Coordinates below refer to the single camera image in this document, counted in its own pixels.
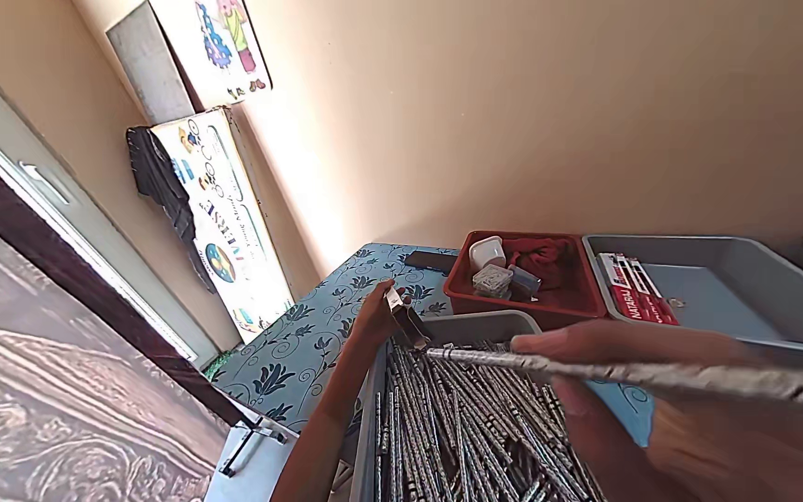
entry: wood grain pattern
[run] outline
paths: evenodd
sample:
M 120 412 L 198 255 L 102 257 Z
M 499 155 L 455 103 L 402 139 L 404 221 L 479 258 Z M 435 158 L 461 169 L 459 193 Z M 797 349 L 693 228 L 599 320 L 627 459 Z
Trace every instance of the wood grain pattern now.
M 200 500 L 227 433 L 0 239 L 0 500 Z

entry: cartoon poster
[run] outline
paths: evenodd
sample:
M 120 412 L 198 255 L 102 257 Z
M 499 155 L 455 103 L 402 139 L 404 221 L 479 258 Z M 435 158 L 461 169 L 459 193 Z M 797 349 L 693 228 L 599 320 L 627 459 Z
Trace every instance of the cartoon poster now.
M 204 107 L 271 89 L 244 0 L 150 0 Z
M 252 192 L 225 108 L 153 128 L 189 197 L 195 246 L 249 343 L 293 300 Z

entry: hand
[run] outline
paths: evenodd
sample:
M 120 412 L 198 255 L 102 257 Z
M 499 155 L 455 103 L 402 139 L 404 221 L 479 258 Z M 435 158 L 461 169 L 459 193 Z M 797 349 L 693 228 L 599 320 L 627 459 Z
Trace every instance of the hand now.
M 565 363 L 758 363 L 718 333 L 614 321 L 514 337 L 511 347 Z M 609 502 L 803 500 L 803 408 L 654 393 L 643 450 L 584 384 L 555 377 L 553 389 Z
M 364 299 L 362 309 L 352 323 L 348 343 L 377 349 L 399 328 L 384 297 L 386 291 L 390 290 L 394 284 L 395 280 L 393 279 L 384 280 L 377 284 Z M 404 293 L 404 288 L 398 288 L 398 293 L 399 295 Z M 404 302 L 410 303 L 410 298 L 405 298 Z

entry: finger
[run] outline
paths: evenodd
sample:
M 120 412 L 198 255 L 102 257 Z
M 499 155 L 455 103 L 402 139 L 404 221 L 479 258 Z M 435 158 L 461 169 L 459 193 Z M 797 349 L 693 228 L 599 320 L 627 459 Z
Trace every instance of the finger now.
M 390 290 L 395 284 L 395 279 L 386 279 L 382 282 L 378 282 L 376 286 L 374 286 L 374 290 L 371 291 L 372 295 L 385 295 L 386 291 Z
M 575 379 L 554 377 L 569 440 L 610 502 L 696 500 L 652 466 L 608 407 Z
M 513 337 L 510 347 L 564 363 L 736 364 L 753 360 L 740 341 L 713 331 L 608 320 L 520 335 Z

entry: table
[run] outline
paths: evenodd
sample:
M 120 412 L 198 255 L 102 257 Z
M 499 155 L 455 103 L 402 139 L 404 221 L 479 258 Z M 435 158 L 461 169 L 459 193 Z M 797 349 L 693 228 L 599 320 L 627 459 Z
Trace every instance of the table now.
M 294 432 L 302 431 L 318 405 L 336 360 L 349 337 L 352 320 L 377 282 L 395 279 L 405 287 L 422 317 L 452 315 L 451 301 L 441 291 L 446 276 L 406 266 L 414 251 L 457 255 L 457 249 L 418 245 L 364 245 L 230 357 L 212 382 L 240 403 L 272 418 Z M 619 417 L 637 444 L 645 447 L 652 427 L 652 396 L 640 388 L 616 383 L 588 382 Z M 362 419 L 362 399 L 347 432 L 354 450 Z

